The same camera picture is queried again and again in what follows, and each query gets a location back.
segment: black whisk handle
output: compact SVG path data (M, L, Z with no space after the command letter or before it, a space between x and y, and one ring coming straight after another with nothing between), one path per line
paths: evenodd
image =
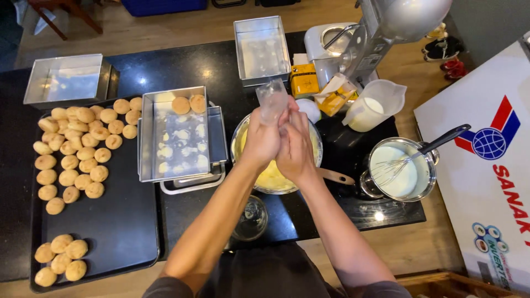
M429 153L430 151L432 151L433 149L436 149L442 146L443 144L456 139L457 136L461 135L462 133L464 133L466 130L469 130L469 129L471 129L471 125L469 124L464 124L464 125L455 127L451 129L450 131L444 133L441 137L437 138L436 140L426 144L419 151L421 152L421 154L425 155Z

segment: black baking tray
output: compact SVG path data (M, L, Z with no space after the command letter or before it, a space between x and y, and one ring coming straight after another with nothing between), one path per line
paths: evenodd
M130 100L141 95L123 97ZM105 100L98 105L111 107L116 99ZM118 119L125 122L125 115ZM37 140L42 131L37 128ZM34 168L31 201L31 261L30 288L37 293L50 292L64 287L95 281L154 265L160 255L158 239L155 184L139 181L137 172L137 138L123 139L123 144L111 150L112 157L103 163L109 169L109 176L103 182L105 192L97 199L90 199L81 191L79 199L66 204L57 215L46 212L46 201L37 193L40 185L36 182L39 170ZM105 147L104 141L96 148ZM64 155L53 153L57 159L54 170L57 176L62 172L60 161ZM62 197L66 187L58 181L57 196ZM70 234L74 239L83 239L89 245L88 253L82 258L87 265L86 275L70 282L64 274L50 287L35 283L35 274L47 264L38 263L33 255L37 248L61 234Z

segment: red and blue logo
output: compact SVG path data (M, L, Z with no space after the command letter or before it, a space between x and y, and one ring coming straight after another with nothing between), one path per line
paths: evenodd
M506 153L519 126L521 122L505 95L490 127L476 133L465 131L455 139L455 143L485 160L496 160Z

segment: gray shirt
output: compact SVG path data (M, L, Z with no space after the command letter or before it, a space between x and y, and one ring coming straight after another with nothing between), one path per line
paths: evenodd
M173 277L157 279L143 298L193 298L184 282ZM295 243L262 249L224 253L199 298L346 297L324 281L305 251ZM395 282L379 282L364 288L363 297L411 298Z

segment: wooden floor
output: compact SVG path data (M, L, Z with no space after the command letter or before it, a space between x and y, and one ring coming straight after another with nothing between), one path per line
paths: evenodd
M275 8L255 7L253 3L247 3L239 7L209 7L206 11L143 18L130 16L116 4L105 4L103 8L90 6L87 10L103 27L103 35L98 36L78 19L68 20L61 14L56 22L70 39L62 41L49 28L38 36L26 30L17 66L28 67L32 65L33 59L44 57L89 53L117 55L231 40L234 39L233 21L253 17L280 15L286 32L307 30L315 25L333 22L356 22L361 17L361 11L354 9L354 3L352 0L302 0L296 5ZM26 25L31 25L34 22L31 13L27 16ZM396 116L396 123L400 136L410 139L417 139L413 109L447 85L439 65L423 60L420 50L427 42L422 40L394 46L377 69L381 78L408 87L405 106ZM364 237L396 275L440 268L460 270L463 268L462 257L438 188L422 203L427 222L363 232ZM299 244L324 278L338 286L339 281L320 239L301 241ZM39 297L139 297L163 265L163 262L159 262L149 269ZM28 281L1 283L0 293L2 297L36 296L29 290Z

